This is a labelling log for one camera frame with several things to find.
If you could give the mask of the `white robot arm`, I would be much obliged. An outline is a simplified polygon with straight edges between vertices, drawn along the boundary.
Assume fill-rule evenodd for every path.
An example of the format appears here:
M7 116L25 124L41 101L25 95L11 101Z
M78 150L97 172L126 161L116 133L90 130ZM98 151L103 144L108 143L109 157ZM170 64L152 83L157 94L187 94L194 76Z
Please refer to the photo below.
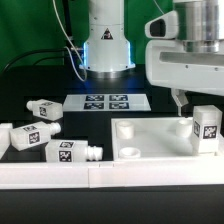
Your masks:
M224 96L224 0L172 0L173 10L145 24L150 84L171 90L176 104L187 91ZM124 0L89 0L84 65L97 78L132 69L124 36Z

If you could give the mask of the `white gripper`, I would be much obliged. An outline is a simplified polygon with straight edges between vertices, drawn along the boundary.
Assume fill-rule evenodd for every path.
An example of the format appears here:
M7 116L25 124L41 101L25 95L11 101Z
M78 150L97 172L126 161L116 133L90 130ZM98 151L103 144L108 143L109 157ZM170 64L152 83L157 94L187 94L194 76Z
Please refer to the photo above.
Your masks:
M224 23L217 10L173 10L148 22L145 35L147 78L173 88L178 115L188 104L184 90L224 95Z

